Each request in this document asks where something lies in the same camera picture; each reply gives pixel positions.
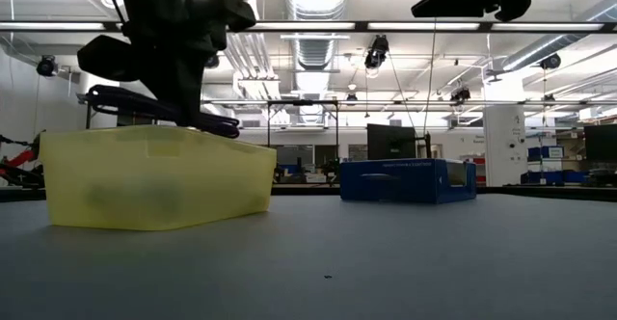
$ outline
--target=translucent container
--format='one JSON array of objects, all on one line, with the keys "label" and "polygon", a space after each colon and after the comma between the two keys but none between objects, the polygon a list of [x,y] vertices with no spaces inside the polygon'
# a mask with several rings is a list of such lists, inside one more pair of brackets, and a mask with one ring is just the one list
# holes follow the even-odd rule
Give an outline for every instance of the translucent container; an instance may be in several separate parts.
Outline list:
[{"label": "translucent container", "polygon": [[276,152],[180,127],[43,133],[52,224],[161,230],[268,209]]}]

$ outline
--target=white pillar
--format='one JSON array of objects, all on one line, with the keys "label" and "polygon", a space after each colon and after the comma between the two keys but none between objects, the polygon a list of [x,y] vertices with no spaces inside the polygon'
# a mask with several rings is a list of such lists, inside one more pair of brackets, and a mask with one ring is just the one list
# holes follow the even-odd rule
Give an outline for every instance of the white pillar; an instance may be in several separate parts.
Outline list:
[{"label": "white pillar", "polygon": [[[511,76],[485,83],[484,96],[486,100],[523,100],[523,82]],[[487,186],[521,183],[521,174],[527,172],[524,121],[522,105],[484,109]]]},{"label": "white pillar", "polygon": [[[118,87],[119,82],[103,79],[87,72],[82,72],[79,79],[80,93],[86,93],[94,85]],[[90,119],[90,128],[111,128],[118,125],[118,117],[110,114],[96,113]]]}]

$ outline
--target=computer monitor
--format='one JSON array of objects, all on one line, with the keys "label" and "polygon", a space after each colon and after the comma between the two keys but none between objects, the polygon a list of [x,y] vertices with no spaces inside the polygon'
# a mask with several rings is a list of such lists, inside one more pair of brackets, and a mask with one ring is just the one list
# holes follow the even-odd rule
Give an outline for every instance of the computer monitor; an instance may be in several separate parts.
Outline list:
[{"label": "computer monitor", "polygon": [[617,124],[585,126],[587,160],[617,161]]},{"label": "computer monitor", "polygon": [[416,158],[416,130],[413,127],[370,123],[367,135],[369,160]]}]

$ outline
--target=ceiling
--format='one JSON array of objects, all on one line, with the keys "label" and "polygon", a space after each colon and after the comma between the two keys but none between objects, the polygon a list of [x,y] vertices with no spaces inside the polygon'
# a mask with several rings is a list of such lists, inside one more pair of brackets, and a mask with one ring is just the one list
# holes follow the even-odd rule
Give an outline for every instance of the ceiling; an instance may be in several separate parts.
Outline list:
[{"label": "ceiling", "polygon": [[[410,7],[419,0],[347,0],[345,18],[349,20],[413,20]],[[581,21],[578,16],[603,0],[533,0],[530,10],[520,21]],[[258,0],[257,10],[262,20],[287,19],[285,0]],[[117,20],[113,9],[102,5],[100,0],[0,0],[0,20]],[[494,20],[491,15],[484,20]],[[0,42],[7,46],[10,35],[0,34]],[[76,51],[96,35],[62,33],[19,33],[13,35],[11,51],[36,59],[40,55],[56,55],[58,62],[79,71]],[[358,99],[399,99],[401,92],[409,99],[425,100],[429,92],[432,99],[439,93],[447,96],[455,89],[455,79],[470,66],[483,59],[505,57],[540,39],[538,34],[387,34],[389,59],[382,64],[376,78],[366,78],[363,56],[372,43],[374,34],[349,34],[349,39],[339,40],[330,75],[327,97],[345,99],[348,85],[357,86]],[[281,34],[265,34],[267,52],[275,73],[278,75],[281,93],[291,93],[295,88],[293,52],[289,40]],[[537,67],[522,69],[515,73],[522,78],[528,98],[538,98],[544,93],[563,88],[573,83],[584,82],[598,73],[617,67],[614,61],[617,50],[606,51],[615,43],[614,36],[593,35],[559,52],[561,68],[548,73],[543,81],[543,71]],[[210,98],[238,98],[231,89],[234,70],[221,55],[221,64],[216,69],[204,72],[203,90]],[[474,98],[481,99],[483,82],[481,71],[476,78],[466,80]],[[579,99],[592,93],[615,90],[617,80],[609,77],[601,85],[573,91],[562,99]],[[139,83],[127,84],[127,88],[143,91]]]}]

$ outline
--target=gray table surface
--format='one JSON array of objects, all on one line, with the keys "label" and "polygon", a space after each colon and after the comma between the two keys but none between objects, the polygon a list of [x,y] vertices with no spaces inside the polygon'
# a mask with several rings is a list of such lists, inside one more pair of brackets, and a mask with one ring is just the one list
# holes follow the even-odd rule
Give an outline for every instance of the gray table surface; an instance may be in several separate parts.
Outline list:
[{"label": "gray table surface", "polygon": [[0,203],[0,319],[614,320],[617,204],[274,197],[268,213],[132,232]]}]

